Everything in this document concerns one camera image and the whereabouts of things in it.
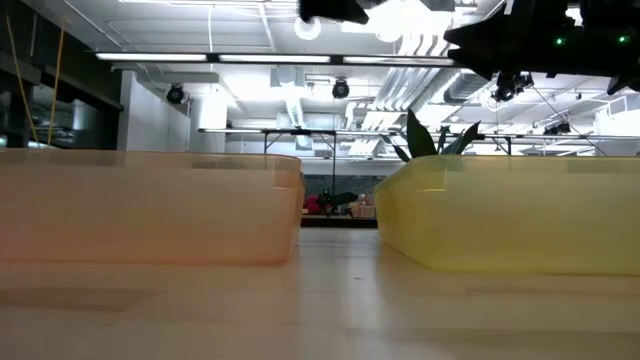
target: plastic container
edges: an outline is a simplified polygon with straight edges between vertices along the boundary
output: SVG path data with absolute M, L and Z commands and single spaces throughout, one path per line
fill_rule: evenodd
M 382 239 L 442 271 L 640 275 L 640 159 L 433 156 L 375 188 Z
M 0 260 L 277 264 L 298 239 L 300 160 L 0 152 Z

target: green plant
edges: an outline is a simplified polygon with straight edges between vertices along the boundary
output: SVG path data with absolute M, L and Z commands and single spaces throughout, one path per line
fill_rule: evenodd
M 444 146 L 447 140 L 447 134 L 450 133 L 449 126 L 442 126 L 438 131 L 440 138 L 438 139 L 438 146 L 433 143 L 433 138 L 429 131 L 420 124 L 420 121 L 416 118 L 416 114 L 412 110 L 409 110 L 407 117 L 407 134 L 398 133 L 400 137 L 407 141 L 409 145 L 409 153 L 411 157 L 398 145 L 394 144 L 386 135 L 382 135 L 382 140 L 385 143 L 392 145 L 398 157 L 404 162 L 409 162 L 411 158 L 417 158 L 422 156 L 432 155 L 460 155 L 469 144 L 478 137 L 478 128 L 480 121 L 471 125 L 466 131 L 462 131 L 458 138 L 449 144 Z

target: ceiling light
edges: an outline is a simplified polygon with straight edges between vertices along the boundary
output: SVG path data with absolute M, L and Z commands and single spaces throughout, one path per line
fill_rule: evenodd
M 451 67 L 453 60 L 444 56 L 345 56 L 345 64 Z
M 185 61 L 185 62 L 205 62 L 205 54 L 145 54 L 145 53 L 97 53 L 100 60 L 108 61 Z
M 296 18 L 296 21 L 293 23 L 293 31 L 298 35 L 298 37 L 302 40 L 314 40 L 320 35 L 320 31 L 322 30 L 322 25 L 320 25 L 320 20 L 318 18 L 313 18 L 311 21 L 312 24 L 306 24 L 299 17 Z
M 228 63 L 304 63 L 328 64 L 331 58 L 323 55 L 220 55 L 221 62 Z

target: security camera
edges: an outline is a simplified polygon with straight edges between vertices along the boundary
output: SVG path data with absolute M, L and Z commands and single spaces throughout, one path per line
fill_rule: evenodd
M 184 104 L 187 96 L 182 90 L 183 84 L 171 84 L 171 89 L 167 92 L 167 101 L 174 105 Z
M 347 85 L 347 80 L 338 79 L 336 80 L 336 84 L 333 85 L 333 94 L 334 99 L 345 99 L 349 96 L 349 85 Z

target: table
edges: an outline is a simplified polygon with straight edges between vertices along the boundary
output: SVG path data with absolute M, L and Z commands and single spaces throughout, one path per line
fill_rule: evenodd
M 640 278 L 435 273 L 375 230 L 280 267 L 0 264 L 2 360 L 640 359 Z

